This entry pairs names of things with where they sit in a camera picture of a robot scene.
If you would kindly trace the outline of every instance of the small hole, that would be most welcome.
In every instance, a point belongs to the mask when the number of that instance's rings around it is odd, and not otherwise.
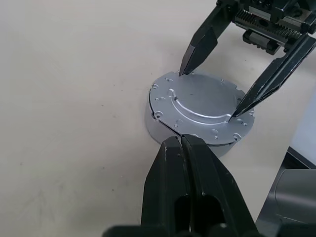
[[[296,9],[294,12],[293,12],[293,17],[300,17],[301,15],[303,14],[302,10],[301,9]]]
[[[259,20],[259,24],[262,25],[263,27],[268,27],[269,26],[268,22],[263,20],[263,19]]]
[[[157,119],[162,117],[162,116],[163,116],[163,113],[160,112],[160,111],[154,113],[154,117],[157,118]]]
[[[241,139],[241,136],[238,133],[235,133],[233,135],[233,138],[235,139],[235,141],[239,141]]]
[[[174,124],[174,127],[178,127],[179,126],[179,124],[181,124],[183,121],[181,120],[181,119],[178,119],[177,121],[176,121],[176,123]]]

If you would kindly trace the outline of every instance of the circular metal housing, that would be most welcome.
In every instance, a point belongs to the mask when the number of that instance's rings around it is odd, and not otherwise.
[[[245,93],[231,82],[204,73],[168,73],[149,93],[146,126],[159,143],[170,136],[202,138],[217,156],[225,154],[254,123],[254,110],[231,118]]]

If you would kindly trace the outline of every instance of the metallic surface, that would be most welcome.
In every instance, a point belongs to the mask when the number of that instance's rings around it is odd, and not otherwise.
[[[252,6],[249,7],[249,12],[251,14],[261,17],[262,19],[266,19],[267,21],[270,21],[271,15],[267,12],[261,11]]]
[[[249,39],[253,42],[255,42],[256,44],[259,44],[259,45],[262,45],[264,46],[265,48],[268,47],[268,43],[269,43],[269,39],[264,37],[264,36],[261,36],[259,34],[256,34],[256,33],[251,33]]]
[[[260,17],[244,10],[240,10],[235,16],[235,24],[237,26],[245,30],[253,30],[269,39],[273,39],[281,46],[285,46],[289,38],[298,39],[301,36],[299,32],[291,28],[268,22],[269,26],[265,27],[261,22],[262,19]]]
[[[150,90],[146,126],[160,143],[171,134],[192,134],[221,156],[253,126],[253,110],[231,118],[243,96],[236,85],[214,76],[194,73],[179,77],[171,72],[158,78]]]
[[[302,24],[309,17],[311,12],[308,10],[305,10],[305,9],[300,9],[299,11],[302,12],[302,15],[295,17],[295,15],[293,16],[294,13],[292,13],[292,15],[285,16],[283,19],[280,19],[278,21],[278,24],[284,25],[284,26],[289,27],[293,30],[301,32],[302,31],[301,30]]]

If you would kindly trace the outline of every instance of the silver metal disc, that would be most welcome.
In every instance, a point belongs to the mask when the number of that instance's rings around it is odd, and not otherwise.
[[[254,123],[254,110],[231,118],[245,93],[231,82],[204,73],[158,78],[149,94],[153,119],[176,134],[191,134],[210,146],[234,143]]]

